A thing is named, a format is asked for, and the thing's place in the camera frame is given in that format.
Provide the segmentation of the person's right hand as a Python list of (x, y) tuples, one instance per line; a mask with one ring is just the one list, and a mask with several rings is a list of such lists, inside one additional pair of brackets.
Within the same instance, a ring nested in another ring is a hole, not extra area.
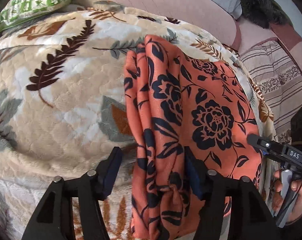
[[(274, 183), (274, 197), (272, 201), (272, 209), (277, 212), (280, 210), (283, 198), (280, 195), (280, 192), (282, 191), (282, 182), (280, 180), (281, 178), (281, 170), (277, 170), (274, 173), (274, 177), (276, 178)], [(296, 192), (298, 189), (300, 189), (299, 194), (297, 196), (297, 200), (295, 203), (295, 206), (293, 207), (293, 210), (291, 214), (288, 217), (287, 223), (294, 222), (302, 217), (302, 180), (293, 181), (291, 183), (291, 189)]]

